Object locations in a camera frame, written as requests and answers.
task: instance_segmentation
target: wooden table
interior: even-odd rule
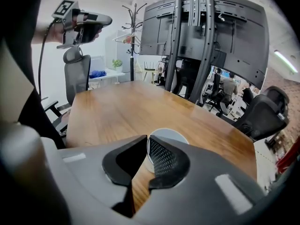
[[[203,108],[142,81],[77,94],[68,122],[67,147],[149,135],[157,128],[180,132],[191,145],[218,153],[256,180],[254,146],[247,136]],[[149,197],[152,178],[144,164],[133,178],[136,210]]]

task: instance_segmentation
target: potted plant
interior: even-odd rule
[[[117,59],[117,60],[113,59],[113,60],[112,60],[112,65],[113,65],[114,69],[115,69],[118,73],[121,73],[121,72],[122,72],[122,69],[123,69],[122,64],[123,64],[122,61],[119,60],[119,59]]]

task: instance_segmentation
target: fluorescent light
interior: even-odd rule
[[[288,65],[289,68],[290,68],[293,72],[295,72],[295,73],[298,72],[297,69],[292,65],[292,63],[291,63],[288,59],[286,59],[285,56],[282,55],[278,50],[275,50],[274,53],[275,53],[275,54],[276,54],[283,62],[285,62],[286,65]]]

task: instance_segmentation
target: cable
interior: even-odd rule
[[[219,7],[219,9],[220,9],[220,14],[219,14],[219,16],[218,16],[218,18],[219,19],[221,19],[221,21],[225,21],[225,18],[224,17],[222,17],[222,11],[221,11],[221,7],[216,3],[216,6],[218,6]]]
[[[173,10],[173,15],[172,15],[172,30],[171,30],[171,49],[170,49],[170,55],[169,55],[169,60],[168,60],[168,64],[165,67],[163,73],[167,70],[168,66],[169,66],[169,62],[170,62],[170,56],[172,53],[172,35],[173,35],[173,26],[174,26],[174,13],[175,13],[175,5],[174,5],[174,10]]]
[[[58,20],[59,20],[58,18],[55,18],[55,19],[49,24],[49,26],[48,26],[47,29],[46,29],[46,33],[44,34],[44,38],[43,38],[42,49],[41,49],[41,55],[40,55],[40,57],[39,57],[39,64],[38,64],[38,92],[39,92],[40,97],[42,96],[42,93],[41,93],[41,68],[42,68],[42,60],[43,60],[44,46],[45,46],[45,42],[46,42],[46,40],[47,40],[47,36],[48,36],[48,33],[49,33],[50,28],[51,28],[52,25],[53,25],[54,23],[56,23]]]
[[[164,52],[165,52],[165,45],[167,44],[167,41],[165,42],[164,44],[164,48],[163,48],[163,54],[161,55],[160,57],[160,62],[163,62],[163,55],[164,55]]]

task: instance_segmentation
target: gray sleeve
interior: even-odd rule
[[[235,84],[235,86],[234,86],[233,93],[234,93],[235,95],[238,94],[238,85],[236,85],[236,84]]]

